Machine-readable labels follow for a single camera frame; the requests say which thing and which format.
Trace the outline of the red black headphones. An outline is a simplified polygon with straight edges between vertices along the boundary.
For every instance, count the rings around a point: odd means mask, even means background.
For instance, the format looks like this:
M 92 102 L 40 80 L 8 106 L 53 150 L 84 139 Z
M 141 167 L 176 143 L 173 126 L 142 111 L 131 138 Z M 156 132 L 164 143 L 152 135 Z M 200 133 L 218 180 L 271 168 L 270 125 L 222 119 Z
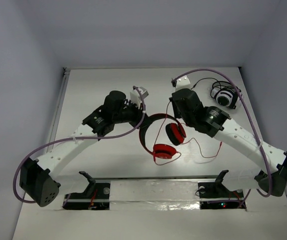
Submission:
M 177 147 L 186 146 L 192 142 L 196 143 L 199 155 L 202 161 L 195 161 L 198 165 L 205 165 L 213 162 L 219 155 L 223 143 L 220 142 L 216 153 L 213 155 L 204 155 L 201 144 L 196 138 L 187 139 L 185 131 L 186 124 L 175 119 L 169 114 L 170 103 L 167 103 L 164 113 L 155 113 L 148 117 L 149 123 L 139 130 L 139 142 L 143 149 L 152 156 L 153 163 L 156 166 L 169 165 L 182 157 L 182 152 Z M 147 146 L 147 133 L 150 126 L 156 122 L 161 122 L 156 133 L 151 148 Z

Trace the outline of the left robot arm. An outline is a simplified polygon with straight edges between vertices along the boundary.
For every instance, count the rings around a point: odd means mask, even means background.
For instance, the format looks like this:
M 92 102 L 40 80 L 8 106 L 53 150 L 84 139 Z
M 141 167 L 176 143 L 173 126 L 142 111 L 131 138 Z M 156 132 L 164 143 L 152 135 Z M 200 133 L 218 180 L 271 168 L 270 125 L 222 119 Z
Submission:
M 74 158 L 100 140 L 122 138 L 143 125 L 148 95 L 145 88 L 136 86 L 130 92 L 130 98 L 121 91 L 112 90 L 71 136 L 30 152 L 13 177 L 15 197 L 22 203 L 49 205 L 60 192 L 57 176 Z

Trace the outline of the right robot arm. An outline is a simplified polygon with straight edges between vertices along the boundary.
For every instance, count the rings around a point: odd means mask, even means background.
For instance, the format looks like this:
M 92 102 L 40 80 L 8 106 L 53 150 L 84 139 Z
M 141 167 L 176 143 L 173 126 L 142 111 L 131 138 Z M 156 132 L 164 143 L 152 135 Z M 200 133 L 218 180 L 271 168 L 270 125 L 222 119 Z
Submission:
M 227 196 L 239 189 L 257 189 L 281 197 L 287 186 L 287 150 L 275 148 L 240 126 L 228 113 L 203 106 L 197 93 L 182 88 L 171 95 L 178 116 L 186 125 L 232 147 L 255 163 L 259 170 L 223 170 L 214 184 L 216 194 Z

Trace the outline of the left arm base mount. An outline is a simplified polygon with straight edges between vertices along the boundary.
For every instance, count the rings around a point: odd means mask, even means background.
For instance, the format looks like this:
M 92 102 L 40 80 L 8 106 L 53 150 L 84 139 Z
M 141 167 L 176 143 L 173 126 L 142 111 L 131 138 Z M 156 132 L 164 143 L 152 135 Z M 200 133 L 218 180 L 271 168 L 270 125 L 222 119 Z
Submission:
M 110 209 L 110 182 L 97 182 L 85 171 L 79 171 L 88 185 L 83 192 L 68 193 L 64 197 L 64 210 L 105 211 Z

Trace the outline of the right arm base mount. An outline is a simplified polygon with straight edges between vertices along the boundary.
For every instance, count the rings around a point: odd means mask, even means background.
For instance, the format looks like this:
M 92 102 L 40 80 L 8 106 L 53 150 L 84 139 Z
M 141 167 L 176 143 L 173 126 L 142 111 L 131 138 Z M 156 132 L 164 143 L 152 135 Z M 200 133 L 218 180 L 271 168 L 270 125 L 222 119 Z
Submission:
M 243 190 L 230 191 L 223 185 L 228 170 L 223 170 L 214 181 L 198 183 L 195 195 L 201 200 L 202 210 L 243 209 L 247 206 Z

